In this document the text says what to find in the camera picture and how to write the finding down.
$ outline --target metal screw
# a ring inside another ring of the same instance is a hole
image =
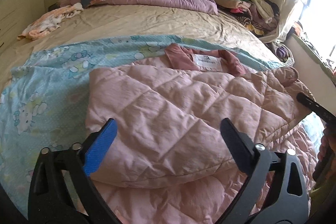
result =
[[[257,143],[255,148],[259,151],[264,151],[266,149],[265,146],[263,146],[261,143]]]
[[[293,149],[288,149],[287,153],[290,154],[291,156],[295,156],[295,151]]]
[[[82,148],[82,144],[81,143],[74,143],[71,148],[72,148],[72,150],[79,150],[79,149]]]
[[[50,149],[48,147],[42,148],[41,154],[45,155],[45,154],[49,153],[49,151],[50,151]]]

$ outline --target light blue fabric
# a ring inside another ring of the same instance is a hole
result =
[[[175,35],[113,37],[36,52],[24,66],[12,69],[13,82],[0,97],[0,183],[24,215],[40,150],[46,146],[67,149],[86,137],[88,73],[163,55],[171,43],[200,50],[225,49]],[[233,52],[258,71],[282,66],[255,59],[240,49]],[[314,127],[314,119],[309,121]]]

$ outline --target orange and white towel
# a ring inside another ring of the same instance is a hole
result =
[[[17,39],[22,40],[24,38],[28,38],[36,40],[41,37],[45,37],[47,34],[50,34],[52,31],[60,27],[58,23],[61,23],[64,19],[78,15],[82,11],[83,7],[80,3],[52,10],[41,16],[32,24],[28,25],[28,27],[17,37]]]

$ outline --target pile of clothes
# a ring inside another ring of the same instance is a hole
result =
[[[233,16],[256,37],[276,29],[280,10],[270,0],[214,0],[218,8]]]

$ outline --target window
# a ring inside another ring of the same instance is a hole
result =
[[[334,0],[300,0],[299,22],[309,42],[331,69],[336,66],[336,2]]]

